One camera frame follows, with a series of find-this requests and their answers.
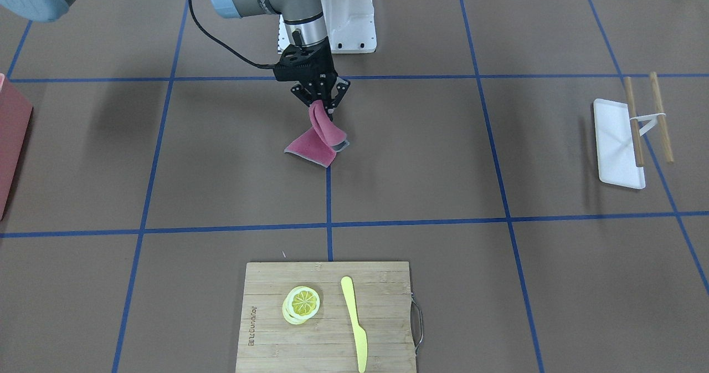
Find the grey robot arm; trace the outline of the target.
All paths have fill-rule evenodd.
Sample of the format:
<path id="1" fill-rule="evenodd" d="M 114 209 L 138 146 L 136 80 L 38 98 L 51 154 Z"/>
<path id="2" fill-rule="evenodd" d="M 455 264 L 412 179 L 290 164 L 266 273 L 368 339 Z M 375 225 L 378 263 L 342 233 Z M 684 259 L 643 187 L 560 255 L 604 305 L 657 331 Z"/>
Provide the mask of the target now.
<path id="1" fill-rule="evenodd" d="M 307 106 L 318 103 L 332 117 L 350 82 L 340 78 L 333 62 L 321 0 L 210 0 L 224 18 L 278 15 L 289 45 L 277 63 L 250 65 L 271 70 L 278 81 L 294 83 L 291 92 Z M 1 0 L 2 6 L 34 22 L 55 22 L 76 0 Z"/>

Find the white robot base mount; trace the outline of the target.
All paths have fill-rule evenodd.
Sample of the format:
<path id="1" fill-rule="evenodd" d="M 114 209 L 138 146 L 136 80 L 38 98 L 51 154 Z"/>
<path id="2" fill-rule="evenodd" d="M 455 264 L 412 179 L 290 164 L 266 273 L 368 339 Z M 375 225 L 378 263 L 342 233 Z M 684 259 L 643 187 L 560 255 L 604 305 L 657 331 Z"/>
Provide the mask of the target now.
<path id="1" fill-rule="evenodd" d="M 375 52 L 373 0 L 321 0 L 321 4 L 333 54 Z"/>

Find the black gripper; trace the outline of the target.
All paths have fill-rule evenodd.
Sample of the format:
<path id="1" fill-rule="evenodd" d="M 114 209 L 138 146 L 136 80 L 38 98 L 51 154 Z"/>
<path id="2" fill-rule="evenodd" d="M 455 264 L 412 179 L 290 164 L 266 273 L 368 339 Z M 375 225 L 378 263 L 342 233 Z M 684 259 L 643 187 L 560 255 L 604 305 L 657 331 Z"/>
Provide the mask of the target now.
<path id="1" fill-rule="evenodd" d="M 291 92 L 306 107 L 314 102 L 314 96 L 303 85 L 318 87 L 318 92 L 328 92 L 325 97 L 325 111 L 334 114 L 339 107 L 351 82 L 338 78 L 329 45 L 298 47 L 289 45 L 274 65 L 273 72 L 278 81 L 299 81 L 291 87 Z"/>

